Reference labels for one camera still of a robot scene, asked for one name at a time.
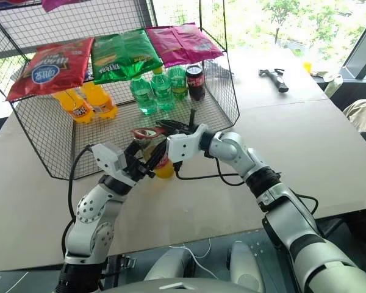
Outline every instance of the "snack bag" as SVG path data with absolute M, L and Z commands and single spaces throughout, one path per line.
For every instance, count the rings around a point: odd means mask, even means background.
M 42 7 L 46 12 L 57 8 L 58 6 L 72 3 L 80 3 L 89 0 L 42 0 Z
M 93 41 L 94 38 L 89 38 L 65 45 L 38 48 L 29 66 L 12 85 L 7 101 L 81 86 Z
M 144 29 L 96 38 L 91 56 L 95 84 L 128 81 L 162 66 Z
M 150 27 L 146 31 L 165 67 L 193 64 L 223 55 L 195 23 Z
M 16 6 L 28 0 L 0 0 L 0 9 Z

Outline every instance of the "wire basket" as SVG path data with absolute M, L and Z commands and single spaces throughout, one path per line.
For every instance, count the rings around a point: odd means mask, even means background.
M 61 6 L 46 13 L 41 1 L 0 10 L 0 92 L 7 96 L 12 84 L 39 46 L 101 35 L 119 34 L 151 26 L 180 25 L 194 21 L 224 52 L 224 57 L 202 62 L 206 95 L 202 101 L 176 102 L 169 113 L 144 116 L 129 89 L 130 82 L 103 84 L 118 105 L 115 119 L 95 116 L 90 124 L 75 123 L 51 95 L 31 96 L 11 107 L 32 147 L 53 178 L 68 179 L 74 157 L 88 143 L 110 141 L 125 148 L 131 129 L 152 127 L 159 119 L 188 122 L 196 109 L 196 123 L 214 130 L 233 126 L 239 109 L 235 97 L 226 43 L 223 0 L 91 0 Z M 91 63 L 89 79 L 93 79 Z M 148 80 L 150 73 L 144 74 Z M 100 169 L 91 154 L 79 161 L 75 178 Z

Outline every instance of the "white cable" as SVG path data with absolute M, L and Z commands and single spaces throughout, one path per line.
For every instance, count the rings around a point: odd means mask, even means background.
M 27 276 L 27 274 L 28 274 L 29 272 L 26 272 L 10 289 L 8 289 L 5 293 L 9 293 L 13 288 L 15 288 L 15 286 L 17 285 L 17 284 L 19 284 L 19 282 L 21 281 L 21 280 L 23 280 L 23 278 L 25 277 L 25 276 Z
M 198 260 L 197 260 L 197 257 L 194 255 L 194 253 L 191 251 L 191 249 L 189 249 L 188 247 L 186 246 L 170 246 L 170 248 L 181 248 L 181 249 L 186 249 L 190 254 L 191 256 L 193 257 L 194 259 L 194 262 L 198 265 L 198 267 L 200 267 L 201 269 L 203 269 L 205 272 L 211 274 L 214 278 L 218 279 L 216 275 L 214 275 L 214 273 L 211 271 L 211 270 L 208 270 L 207 268 L 205 268 L 204 266 L 202 266 Z M 210 249 L 208 249 L 208 251 L 206 252 L 205 255 L 203 255 L 202 257 L 204 258 L 208 253 L 209 253 Z
M 196 258 L 205 258 L 209 254 L 210 249 L 212 249 L 212 241 L 209 238 L 209 249 L 206 251 L 206 253 L 204 255 L 202 255 L 202 256 L 195 256 L 195 257 Z

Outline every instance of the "green bottle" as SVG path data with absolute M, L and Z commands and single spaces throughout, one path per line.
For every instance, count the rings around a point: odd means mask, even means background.
M 164 112 L 169 112 L 175 108 L 175 101 L 171 91 L 171 83 L 161 67 L 153 70 L 151 86 L 156 97 L 157 105 Z
M 157 112 L 157 103 L 153 97 L 152 88 L 149 82 L 140 75 L 135 76 L 130 83 L 130 90 L 138 102 L 138 108 L 145 115 Z
M 188 90 L 184 68 L 180 65 L 171 67 L 168 69 L 167 74 L 171 81 L 171 89 L 174 98 L 178 101 L 186 99 Z

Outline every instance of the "window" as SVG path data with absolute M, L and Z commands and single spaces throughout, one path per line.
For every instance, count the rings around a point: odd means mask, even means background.
M 228 0 L 228 47 L 290 48 L 316 71 L 339 71 L 366 28 L 366 0 Z

